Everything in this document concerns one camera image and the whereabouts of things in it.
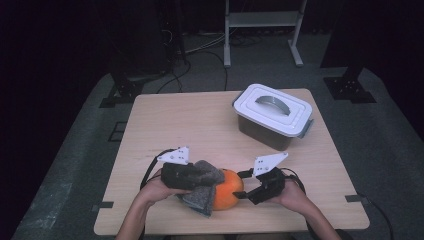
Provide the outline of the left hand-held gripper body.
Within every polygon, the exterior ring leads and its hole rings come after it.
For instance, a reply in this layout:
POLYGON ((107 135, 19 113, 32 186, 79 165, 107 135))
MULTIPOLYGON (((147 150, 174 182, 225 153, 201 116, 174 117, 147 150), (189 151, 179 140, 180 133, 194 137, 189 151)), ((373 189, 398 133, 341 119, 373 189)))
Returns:
POLYGON ((196 187, 196 167, 189 161, 189 148, 169 149, 157 160, 163 163, 161 180, 172 189, 193 190, 196 187))

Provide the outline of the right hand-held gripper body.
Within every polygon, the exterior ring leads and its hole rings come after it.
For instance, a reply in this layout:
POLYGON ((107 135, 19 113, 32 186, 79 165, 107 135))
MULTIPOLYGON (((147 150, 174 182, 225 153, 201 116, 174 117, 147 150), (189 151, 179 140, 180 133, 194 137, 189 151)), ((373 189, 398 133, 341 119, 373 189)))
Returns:
POLYGON ((278 196, 285 187, 285 176, 278 165, 288 157, 287 152, 259 156, 254 161, 253 175, 261 185, 248 193, 248 199, 257 205, 278 196))

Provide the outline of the orange plush toy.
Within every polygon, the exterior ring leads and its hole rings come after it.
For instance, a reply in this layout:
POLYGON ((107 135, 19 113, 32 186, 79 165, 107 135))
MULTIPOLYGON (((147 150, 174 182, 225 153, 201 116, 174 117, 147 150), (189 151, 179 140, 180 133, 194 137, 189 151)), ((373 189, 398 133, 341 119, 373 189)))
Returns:
POLYGON ((239 201, 234 192, 244 190, 243 180, 236 172, 228 169, 222 169, 221 172, 224 174, 224 181, 215 187, 214 211, 228 210, 234 207, 239 201))

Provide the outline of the grey fuzzy cloth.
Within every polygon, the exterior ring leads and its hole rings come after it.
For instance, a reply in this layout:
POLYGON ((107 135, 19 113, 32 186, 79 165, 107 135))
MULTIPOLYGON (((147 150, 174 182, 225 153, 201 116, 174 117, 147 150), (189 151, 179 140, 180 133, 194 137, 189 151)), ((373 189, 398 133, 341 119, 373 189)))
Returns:
POLYGON ((201 174, 196 177, 194 189, 187 194, 178 194, 177 198, 187 207, 209 218, 213 211, 216 186, 224 182, 224 173, 205 160, 194 164, 201 174))

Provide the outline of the clear grey storage box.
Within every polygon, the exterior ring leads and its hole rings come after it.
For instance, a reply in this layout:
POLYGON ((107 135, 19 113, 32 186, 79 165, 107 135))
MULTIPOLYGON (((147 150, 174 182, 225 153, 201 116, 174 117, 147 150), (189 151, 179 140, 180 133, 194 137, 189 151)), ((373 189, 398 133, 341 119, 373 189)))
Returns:
POLYGON ((293 140, 293 137, 288 137, 281 133, 267 129, 242 116, 238 116, 238 128, 243 134, 277 151, 286 150, 293 140))

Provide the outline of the white lid with grey handle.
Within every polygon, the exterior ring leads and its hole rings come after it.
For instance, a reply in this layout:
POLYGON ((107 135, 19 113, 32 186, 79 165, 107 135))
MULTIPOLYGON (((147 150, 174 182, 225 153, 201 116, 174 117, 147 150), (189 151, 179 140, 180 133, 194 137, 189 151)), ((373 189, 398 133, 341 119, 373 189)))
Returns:
POLYGON ((262 84, 251 84, 233 102, 236 113, 286 137, 303 138, 313 124, 312 106, 262 84))

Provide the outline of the person's right hand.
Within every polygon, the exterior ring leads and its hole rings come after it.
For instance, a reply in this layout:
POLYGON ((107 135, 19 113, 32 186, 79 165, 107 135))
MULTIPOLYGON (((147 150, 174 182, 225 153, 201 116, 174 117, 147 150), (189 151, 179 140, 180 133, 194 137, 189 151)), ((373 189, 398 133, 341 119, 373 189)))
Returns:
POLYGON ((279 204, 291 211, 303 214, 308 205, 308 198, 296 182, 288 180, 282 192, 268 200, 269 203, 279 204))

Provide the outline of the person's left hand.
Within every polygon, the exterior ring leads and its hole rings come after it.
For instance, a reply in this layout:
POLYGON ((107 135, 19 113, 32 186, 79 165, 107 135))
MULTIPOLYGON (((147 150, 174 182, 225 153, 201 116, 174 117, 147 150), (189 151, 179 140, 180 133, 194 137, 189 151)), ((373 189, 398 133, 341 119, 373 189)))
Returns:
POLYGON ((175 194, 187 194, 189 190, 167 187, 161 180, 161 170, 158 170, 137 194, 136 200, 144 207, 150 207, 158 201, 175 194))

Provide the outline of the black tape strip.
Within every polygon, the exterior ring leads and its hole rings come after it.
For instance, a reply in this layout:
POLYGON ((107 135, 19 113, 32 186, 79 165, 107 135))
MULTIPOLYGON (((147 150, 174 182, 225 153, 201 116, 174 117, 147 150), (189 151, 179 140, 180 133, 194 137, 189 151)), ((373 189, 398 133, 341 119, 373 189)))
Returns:
POLYGON ((368 204, 369 203, 369 201, 368 201, 368 199, 367 199, 366 196, 359 195, 359 194, 356 194, 356 195, 346 195, 345 196, 345 199, 346 199, 346 201, 348 203, 351 203, 351 202, 361 202, 363 204, 368 204))
POLYGON ((113 201, 103 201, 98 204, 95 204, 92 206, 91 211, 92 212, 98 212, 100 209, 106 208, 113 208, 114 202, 113 201))

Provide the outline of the black stand base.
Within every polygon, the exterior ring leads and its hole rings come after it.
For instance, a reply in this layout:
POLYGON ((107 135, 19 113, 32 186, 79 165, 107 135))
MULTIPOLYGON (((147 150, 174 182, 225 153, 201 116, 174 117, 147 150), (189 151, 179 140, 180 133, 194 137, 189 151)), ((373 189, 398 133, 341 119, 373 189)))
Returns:
POLYGON ((349 66, 339 77, 325 77, 330 94, 335 100, 349 100, 353 104, 375 103, 373 95, 359 82, 363 66, 349 66))
POLYGON ((117 104, 133 103, 147 83, 158 80, 165 75, 166 73, 163 71, 146 73, 136 70, 114 69, 111 71, 113 86, 109 94, 102 99, 99 107, 113 108, 117 104))

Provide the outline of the dark equipment rack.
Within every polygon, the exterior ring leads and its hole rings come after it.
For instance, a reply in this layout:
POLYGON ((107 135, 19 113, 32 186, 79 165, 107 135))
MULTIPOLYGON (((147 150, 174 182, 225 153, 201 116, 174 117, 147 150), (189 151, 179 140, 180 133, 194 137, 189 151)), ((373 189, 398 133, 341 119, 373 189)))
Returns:
POLYGON ((181 0, 160 0, 160 11, 163 31, 167 34, 172 55, 179 57, 184 64, 187 64, 183 40, 181 0))

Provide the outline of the white metal stand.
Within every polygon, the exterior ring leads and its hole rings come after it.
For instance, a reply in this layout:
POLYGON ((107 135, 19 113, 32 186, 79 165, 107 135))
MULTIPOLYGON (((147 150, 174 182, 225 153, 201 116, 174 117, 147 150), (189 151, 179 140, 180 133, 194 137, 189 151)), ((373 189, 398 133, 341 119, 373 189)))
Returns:
POLYGON ((305 9, 308 0, 301 0, 297 11, 279 12, 231 12, 230 0, 225 0, 224 20, 224 47, 223 65, 231 66, 230 30, 234 28, 262 28, 262 27, 293 27, 294 33, 288 40, 294 63, 297 67, 304 65, 297 48, 297 41, 301 30, 305 9))

